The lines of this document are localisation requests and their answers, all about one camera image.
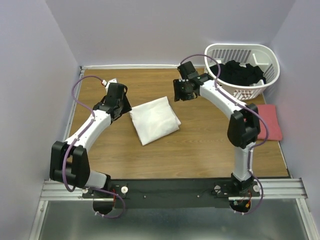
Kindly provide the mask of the white printed t-shirt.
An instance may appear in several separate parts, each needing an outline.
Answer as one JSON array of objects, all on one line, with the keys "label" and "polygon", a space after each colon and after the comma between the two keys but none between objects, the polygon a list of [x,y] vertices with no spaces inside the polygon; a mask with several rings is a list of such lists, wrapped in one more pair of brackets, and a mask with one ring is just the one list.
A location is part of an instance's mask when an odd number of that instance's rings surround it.
[{"label": "white printed t-shirt", "polygon": [[129,115],[143,146],[178,131],[181,125],[166,96],[134,106]]}]

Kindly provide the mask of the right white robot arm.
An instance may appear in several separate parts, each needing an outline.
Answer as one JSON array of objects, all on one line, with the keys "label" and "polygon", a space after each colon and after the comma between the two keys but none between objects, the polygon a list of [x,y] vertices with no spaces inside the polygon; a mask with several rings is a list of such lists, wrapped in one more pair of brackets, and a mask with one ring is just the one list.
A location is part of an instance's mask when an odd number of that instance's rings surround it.
[{"label": "right white robot arm", "polygon": [[173,80],[174,101],[203,97],[214,104],[229,120],[227,138],[234,146],[234,170],[230,191],[241,196],[252,186],[253,148],[261,131],[258,107],[237,100],[217,84],[209,74],[199,74],[188,61],[177,67],[179,79]]}]

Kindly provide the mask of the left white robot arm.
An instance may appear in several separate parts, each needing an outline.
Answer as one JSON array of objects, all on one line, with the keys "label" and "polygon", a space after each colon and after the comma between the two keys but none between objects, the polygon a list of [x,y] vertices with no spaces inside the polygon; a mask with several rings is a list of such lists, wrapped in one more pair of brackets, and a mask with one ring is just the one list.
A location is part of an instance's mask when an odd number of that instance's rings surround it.
[{"label": "left white robot arm", "polygon": [[56,141],[51,148],[49,177],[67,187],[93,188],[101,198],[111,191],[111,176],[90,168],[88,152],[114,121],[132,110],[127,86],[114,79],[106,85],[106,95],[98,102],[85,123],[64,142]]}]

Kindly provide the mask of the black clothes in basket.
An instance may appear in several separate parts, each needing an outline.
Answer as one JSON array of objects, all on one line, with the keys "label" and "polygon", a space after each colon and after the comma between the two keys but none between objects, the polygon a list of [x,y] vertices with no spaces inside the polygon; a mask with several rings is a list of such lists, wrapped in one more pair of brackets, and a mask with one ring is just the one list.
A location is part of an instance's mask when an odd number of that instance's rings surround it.
[{"label": "black clothes in basket", "polygon": [[250,86],[257,84],[260,80],[264,84],[267,83],[264,72],[259,66],[252,66],[249,63],[245,66],[240,66],[240,63],[234,60],[228,61],[225,64],[220,63],[219,66],[219,79],[225,83],[237,86]]}]

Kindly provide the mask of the white plastic laundry basket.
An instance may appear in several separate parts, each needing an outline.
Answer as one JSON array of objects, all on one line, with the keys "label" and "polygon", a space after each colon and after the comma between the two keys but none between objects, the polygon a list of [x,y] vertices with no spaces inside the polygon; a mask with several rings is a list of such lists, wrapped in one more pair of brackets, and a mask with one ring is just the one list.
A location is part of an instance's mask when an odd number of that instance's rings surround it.
[{"label": "white plastic laundry basket", "polygon": [[241,101],[261,95],[280,76],[275,53],[262,44],[214,43],[206,47],[205,72],[218,73],[218,84]]}]

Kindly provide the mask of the folded red t-shirt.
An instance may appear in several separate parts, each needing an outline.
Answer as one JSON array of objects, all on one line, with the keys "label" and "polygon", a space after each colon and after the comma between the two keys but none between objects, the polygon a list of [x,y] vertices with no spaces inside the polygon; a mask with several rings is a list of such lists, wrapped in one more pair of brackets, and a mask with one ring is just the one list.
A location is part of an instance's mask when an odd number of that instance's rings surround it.
[{"label": "folded red t-shirt", "polygon": [[262,117],[268,127],[268,140],[281,141],[283,134],[278,122],[276,106],[273,104],[259,104],[258,114]]}]

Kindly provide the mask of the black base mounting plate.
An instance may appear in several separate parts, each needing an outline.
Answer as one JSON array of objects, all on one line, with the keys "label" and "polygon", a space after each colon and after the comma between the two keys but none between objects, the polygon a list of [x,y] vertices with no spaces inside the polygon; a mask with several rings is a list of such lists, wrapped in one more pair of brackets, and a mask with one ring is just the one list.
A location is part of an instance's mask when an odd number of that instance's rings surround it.
[{"label": "black base mounting plate", "polygon": [[83,191],[82,197],[93,200],[96,210],[109,213],[112,208],[176,209],[229,208],[234,201],[243,209],[247,202],[260,197],[256,181],[244,188],[229,177],[113,179],[110,191],[116,196],[93,189]]}]

